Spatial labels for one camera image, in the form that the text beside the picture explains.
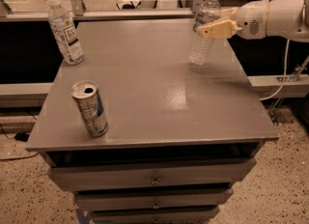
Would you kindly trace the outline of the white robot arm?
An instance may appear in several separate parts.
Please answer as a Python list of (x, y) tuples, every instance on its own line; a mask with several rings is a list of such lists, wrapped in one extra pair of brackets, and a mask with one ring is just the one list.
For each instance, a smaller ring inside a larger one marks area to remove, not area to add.
[(221, 17), (197, 28), (202, 38), (246, 40), (282, 37), (309, 42), (308, 0), (261, 0), (225, 9)]

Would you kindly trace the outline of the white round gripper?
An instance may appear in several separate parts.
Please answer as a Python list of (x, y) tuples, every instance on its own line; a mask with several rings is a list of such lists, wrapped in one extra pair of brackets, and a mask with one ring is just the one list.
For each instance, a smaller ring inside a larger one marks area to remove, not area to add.
[(266, 36), (268, 5), (268, 0), (261, 0), (249, 2), (240, 8), (222, 9), (221, 17), (227, 19), (201, 25), (196, 32), (202, 38), (230, 39), (238, 33), (246, 40), (263, 39)]

